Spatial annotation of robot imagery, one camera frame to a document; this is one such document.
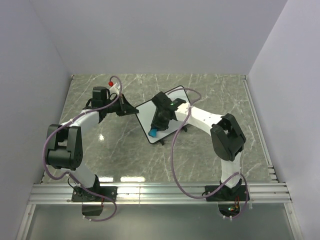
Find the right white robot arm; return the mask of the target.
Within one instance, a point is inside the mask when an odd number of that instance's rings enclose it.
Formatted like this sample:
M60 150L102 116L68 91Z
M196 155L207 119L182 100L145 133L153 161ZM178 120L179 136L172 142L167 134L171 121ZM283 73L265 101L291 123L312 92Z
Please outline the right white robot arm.
M227 113L219 115L195 107L183 99L170 99L159 92L151 101L156 107L151 122L151 131L160 132L169 128L170 121L180 121L170 147L170 167L175 184L179 190L192 199L209 198L220 190L222 197L232 200L238 195L244 175L241 173L240 158L246 143L246 137L236 118ZM221 159L221 184L213 192L204 196L191 195L183 189L176 176L174 167L174 147L178 135L185 124L204 131L211 137L215 154Z

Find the small black-framed whiteboard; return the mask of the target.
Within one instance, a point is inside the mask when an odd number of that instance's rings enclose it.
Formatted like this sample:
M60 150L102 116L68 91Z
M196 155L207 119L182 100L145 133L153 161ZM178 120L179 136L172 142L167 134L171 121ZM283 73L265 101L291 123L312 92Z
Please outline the small black-framed whiteboard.
M176 86L168 91L165 94L171 99L175 100L177 98L185 100L187 103L190 102L189 97L187 96L187 92L183 90L183 86L179 85ZM157 131L155 136L150 136L149 132L151 130L151 123L156 113L156 106L152 102L152 100L148 100L136 107L139 113L136 114L137 120L142 128L144 135L146 136L147 141L150 144L157 144L161 143L162 145L165 144L165 138L171 134L174 134L177 129L182 124L182 121L170 120L168 124L168 129L164 131Z

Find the blue whiteboard eraser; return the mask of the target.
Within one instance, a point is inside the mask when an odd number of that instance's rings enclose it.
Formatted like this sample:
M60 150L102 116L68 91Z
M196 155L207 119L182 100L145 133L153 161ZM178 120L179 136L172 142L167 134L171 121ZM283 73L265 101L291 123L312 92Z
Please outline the blue whiteboard eraser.
M150 131L148 132L148 135L152 138L156 138L157 132L158 132L158 130L156 128L151 128Z

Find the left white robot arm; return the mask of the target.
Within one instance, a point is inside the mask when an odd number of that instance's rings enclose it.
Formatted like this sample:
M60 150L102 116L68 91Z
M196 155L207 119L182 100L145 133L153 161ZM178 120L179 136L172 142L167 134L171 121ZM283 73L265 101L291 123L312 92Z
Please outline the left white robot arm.
M107 114L117 116L138 114L121 93L121 88L112 86L110 89L98 86L92 90L90 98L79 115L63 124L51 124L47 130L42 157L47 175L60 180L65 175L72 178L79 187L83 187L83 195L89 201L96 201L101 196L98 176L92 173L83 162L83 136L93 127L102 122ZM62 176L53 176L48 166L65 170Z

